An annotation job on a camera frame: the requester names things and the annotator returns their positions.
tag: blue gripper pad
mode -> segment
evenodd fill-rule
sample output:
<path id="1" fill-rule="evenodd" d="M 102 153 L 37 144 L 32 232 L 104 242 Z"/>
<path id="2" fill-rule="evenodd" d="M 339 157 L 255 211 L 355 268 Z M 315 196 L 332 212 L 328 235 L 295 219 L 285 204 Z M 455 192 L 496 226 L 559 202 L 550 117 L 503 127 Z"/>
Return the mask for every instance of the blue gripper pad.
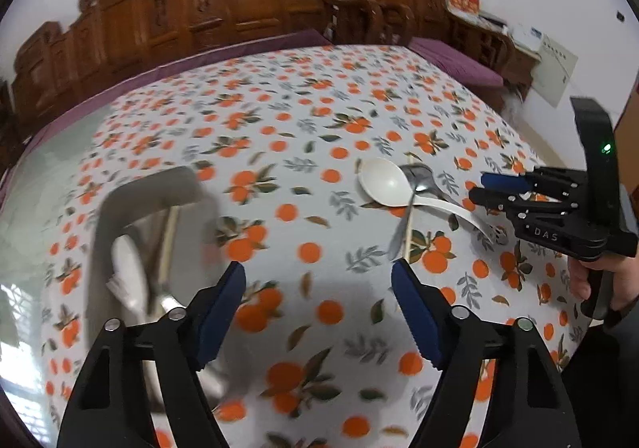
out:
<path id="1" fill-rule="evenodd" d="M 417 280 L 413 274 L 406 270 L 401 261 L 393 264 L 391 286 L 408 324 L 408 329 L 413 335 L 422 358 L 430 360 L 435 367 L 438 367 L 443 359 L 439 330 L 433 315 L 419 295 L 413 279 Z"/>
<path id="2" fill-rule="evenodd" d="M 196 355 L 200 367 L 217 358 L 222 340 L 246 290 L 244 267 L 240 263 L 232 263 L 229 268 L 232 269 L 226 280 L 222 276 L 218 282 L 222 287 L 200 326 Z"/>
<path id="3" fill-rule="evenodd" d="M 481 175 L 481 184 L 488 190 L 497 190 L 506 194 L 525 194 L 531 191 L 528 181 L 522 176 L 484 172 Z"/>

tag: purple bed sheet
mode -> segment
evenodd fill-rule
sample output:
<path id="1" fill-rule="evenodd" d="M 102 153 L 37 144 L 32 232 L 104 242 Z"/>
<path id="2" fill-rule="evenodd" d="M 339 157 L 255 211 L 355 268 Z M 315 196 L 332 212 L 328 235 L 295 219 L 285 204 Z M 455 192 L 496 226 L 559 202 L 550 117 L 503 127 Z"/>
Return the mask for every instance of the purple bed sheet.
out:
<path id="1" fill-rule="evenodd" d="M 413 37 L 408 49 L 465 86 L 501 87 L 504 79 L 492 69 L 466 57 L 460 51 L 435 39 Z"/>
<path id="2" fill-rule="evenodd" d="M 228 59 L 237 59 L 238 57 L 274 52 L 277 50 L 308 48 L 311 46 L 327 46 L 330 44 L 331 42 L 324 38 L 319 32 L 313 29 L 308 29 L 286 35 L 248 41 L 224 48 L 215 48 L 215 50 L 209 50 L 185 59 L 164 64 L 163 66 L 155 67 L 154 69 L 140 73 L 135 77 L 131 77 L 130 79 L 124 80 L 113 87 L 105 89 L 101 93 L 98 93 L 97 95 L 94 95 L 69 109 L 69 111 L 53 120 L 53 122 L 45 125 L 33 136 L 33 138 L 31 138 L 30 142 L 24 149 L 18 164 L 25 159 L 31 151 L 65 130 L 69 127 L 69 125 L 91 114 L 93 111 L 104 107 L 108 103 L 114 101 L 118 96 L 124 95 L 132 89 L 137 89 L 143 85 L 156 82 L 157 80 L 164 79 L 165 77 L 177 75 L 183 71 L 194 69 L 195 67 L 208 66 L 209 64 L 227 61 Z M 4 206 L 4 199 L 13 173 L 15 172 L 15 168 L 18 164 L 14 165 L 14 167 L 0 182 L 0 212 Z"/>

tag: wall sign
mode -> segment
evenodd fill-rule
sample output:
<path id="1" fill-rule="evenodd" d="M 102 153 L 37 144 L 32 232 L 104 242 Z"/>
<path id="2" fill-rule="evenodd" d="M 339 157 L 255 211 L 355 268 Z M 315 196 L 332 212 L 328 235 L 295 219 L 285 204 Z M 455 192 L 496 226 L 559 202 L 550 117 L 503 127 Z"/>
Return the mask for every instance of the wall sign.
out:
<path id="1" fill-rule="evenodd" d="M 532 88 L 552 107 L 557 107 L 577 65 L 577 56 L 547 35 L 539 56 L 541 63 L 532 70 Z"/>

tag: floral tablecloth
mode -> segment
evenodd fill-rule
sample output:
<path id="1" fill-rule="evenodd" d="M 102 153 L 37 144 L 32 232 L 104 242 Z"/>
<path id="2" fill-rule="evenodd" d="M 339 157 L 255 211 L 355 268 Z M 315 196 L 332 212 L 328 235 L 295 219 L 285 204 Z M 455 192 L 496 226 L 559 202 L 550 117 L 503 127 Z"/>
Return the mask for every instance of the floral tablecloth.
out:
<path id="1" fill-rule="evenodd" d="M 191 165 L 220 205 L 223 255 L 248 277 L 229 334 L 251 354 L 249 390 L 215 411 L 229 444 L 407 446 L 439 373 L 418 355 L 389 290 L 385 249 L 403 210 L 365 196 L 357 170 L 366 158 L 408 156 L 502 232 L 493 246 L 454 217 L 415 212 L 417 276 L 483 319 L 529 316 L 563 366 L 588 324 L 568 292 L 566 258 L 517 240 L 503 215 L 468 199 L 482 171 L 523 172 L 535 153 L 406 48 L 305 48 L 193 69 L 113 103 L 50 247 L 43 356 L 54 421 L 89 347 L 85 266 L 100 201 L 136 177 Z M 466 448 L 492 374 L 486 363 Z M 171 446 L 165 418 L 154 420 Z"/>

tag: chopstick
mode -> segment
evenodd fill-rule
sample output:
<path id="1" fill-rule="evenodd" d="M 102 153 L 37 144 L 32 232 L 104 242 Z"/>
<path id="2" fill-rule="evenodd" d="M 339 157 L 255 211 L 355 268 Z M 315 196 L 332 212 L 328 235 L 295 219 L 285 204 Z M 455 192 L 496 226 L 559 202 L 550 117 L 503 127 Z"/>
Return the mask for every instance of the chopstick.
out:
<path id="1" fill-rule="evenodd" d="M 173 256 L 173 244 L 175 241 L 175 231 L 178 227 L 178 217 L 180 216 L 180 206 L 170 206 L 167 210 L 166 219 L 164 221 L 164 229 L 162 231 L 162 239 L 157 251 L 157 273 L 155 273 L 156 298 L 153 305 L 153 316 L 162 316 L 164 310 L 161 303 L 157 300 L 157 294 L 165 290 L 169 281 L 169 271 L 171 269 L 171 259 Z"/>
<path id="2" fill-rule="evenodd" d="M 408 157 L 408 165 L 413 164 L 413 156 Z M 404 243 L 404 259 L 407 262 L 410 262 L 410 245 L 413 238 L 413 207 L 406 208 L 406 212 L 408 212 L 408 225 L 406 226 L 406 239 Z"/>

